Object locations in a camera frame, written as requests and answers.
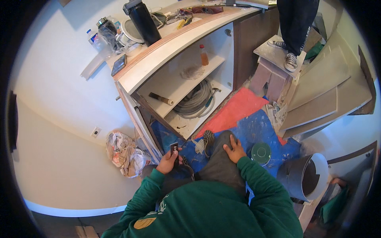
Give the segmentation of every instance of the cabinet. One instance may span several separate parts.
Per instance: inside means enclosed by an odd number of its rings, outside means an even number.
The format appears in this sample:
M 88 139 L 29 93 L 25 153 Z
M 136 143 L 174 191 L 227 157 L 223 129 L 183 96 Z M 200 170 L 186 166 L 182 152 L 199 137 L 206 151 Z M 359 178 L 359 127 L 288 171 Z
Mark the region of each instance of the cabinet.
M 153 134 L 150 128 L 152 116 L 176 136 L 183 139 L 190 138 L 219 105 L 254 73 L 257 62 L 253 50 L 278 32 L 279 13 L 275 6 L 264 13 L 255 8 L 250 11 L 250 14 L 232 17 L 227 24 L 209 34 L 204 34 L 203 37 L 170 58 L 160 68 L 158 67 L 136 89 L 129 91 L 141 111 L 143 118 L 141 123 L 145 124 L 150 134 Z M 199 78 L 183 79 L 180 72 L 184 68 L 193 64 L 201 64 L 200 44 L 203 44 L 208 52 L 209 65 L 205 66 L 205 71 Z M 204 79 L 208 80 L 213 88 L 221 90 L 214 94 L 215 102 L 212 109 L 206 115 L 193 119 L 179 116 L 173 110 L 176 104 Z M 151 92 L 173 100 L 174 104 L 168 105 L 149 97 Z

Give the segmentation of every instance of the dark pants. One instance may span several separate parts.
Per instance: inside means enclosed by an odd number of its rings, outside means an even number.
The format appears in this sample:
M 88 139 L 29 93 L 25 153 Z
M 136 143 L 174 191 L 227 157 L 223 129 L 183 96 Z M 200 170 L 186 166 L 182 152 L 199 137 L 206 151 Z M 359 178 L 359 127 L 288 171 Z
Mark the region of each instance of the dark pants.
M 278 0 L 277 5 L 282 38 L 287 50 L 298 56 L 316 17 L 319 0 Z
M 233 134 L 231 131 L 224 131 L 220 134 L 220 136 L 214 142 L 214 146 L 212 148 L 212 156 L 210 157 L 209 162 L 205 165 L 204 168 L 196 173 L 194 177 L 196 180 L 218 181 L 227 184 L 242 194 L 242 196 L 245 196 L 245 182 L 241 177 L 237 165 L 229 159 L 229 156 L 223 148 L 224 144 L 227 144 L 230 149 L 232 148 L 229 137 L 231 134 Z M 142 171 L 142 177 L 144 178 L 145 176 L 150 175 L 151 171 L 156 168 L 156 166 L 157 165 L 148 165 L 144 167 Z M 166 194 L 175 188 L 178 188 L 192 181 L 192 178 L 176 179 L 174 178 L 173 174 L 168 173 L 165 176 L 162 194 L 159 200 L 161 200 Z

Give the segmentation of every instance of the electrical outlet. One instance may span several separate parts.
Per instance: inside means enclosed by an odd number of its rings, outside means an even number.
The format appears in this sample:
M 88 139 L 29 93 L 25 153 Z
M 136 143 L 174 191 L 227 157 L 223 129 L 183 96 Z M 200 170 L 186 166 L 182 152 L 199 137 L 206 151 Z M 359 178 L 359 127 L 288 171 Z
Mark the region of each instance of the electrical outlet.
M 101 130 L 102 130 L 101 128 L 95 127 L 95 129 L 94 129 L 93 133 L 91 134 L 91 136 L 96 138 L 99 135 L 99 133 L 101 132 Z

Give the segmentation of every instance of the hand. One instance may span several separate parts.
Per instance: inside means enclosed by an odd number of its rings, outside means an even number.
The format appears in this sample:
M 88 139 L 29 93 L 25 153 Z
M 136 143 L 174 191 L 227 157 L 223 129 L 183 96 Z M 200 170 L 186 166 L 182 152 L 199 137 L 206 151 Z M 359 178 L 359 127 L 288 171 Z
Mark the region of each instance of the hand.
M 173 155 L 171 156 L 171 151 L 168 151 L 162 157 L 162 160 L 160 160 L 160 163 L 156 167 L 156 170 L 162 174 L 168 174 L 169 172 L 171 172 L 174 166 L 174 161 L 176 160 L 178 153 L 179 152 L 176 150 L 175 152 L 173 152 Z M 182 157 L 180 155 L 179 155 L 179 164 L 182 165 Z
M 241 142 L 237 139 L 237 143 L 235 143 L 233 135 L 230 135 L 230 144 L 232 144 L 232 150 L 228 145 L 224 145 L 224 150 L 227 152 L 229 159 L 234 163 L 238 163 L 239 159 L 247 156 L 244 152 Z

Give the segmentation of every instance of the green cloth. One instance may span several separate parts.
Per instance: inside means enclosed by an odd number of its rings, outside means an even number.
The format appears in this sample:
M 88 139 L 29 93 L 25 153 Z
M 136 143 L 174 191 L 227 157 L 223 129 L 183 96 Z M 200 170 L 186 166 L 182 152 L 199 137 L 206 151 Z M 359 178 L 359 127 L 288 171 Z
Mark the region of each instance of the green cloth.
M 248 157 L 237 167 L 255 194 L 250 206 L 233 188 L 200 180 L 174 189 L 155 212 L 164 175 L 154 169 L 102 237 L 303 237 L 281 183 Z
M 334 222 L 336 220 L 336 218 L 343 211 L 345 204 L 347 203 L 348 192 L 348 185 L 346 185 L 341 193 L 337 194 L 334 198 L 327 202 L 327 204 L 320 208 L 320 217 L 322 224 Z
M 316 43 L 314 47 L 309 50 L 305 56 L 305 60 L 312 58 L 320 53 L 320 51 L 323 49 L 324 45 L 322 45 L 320 42 Z

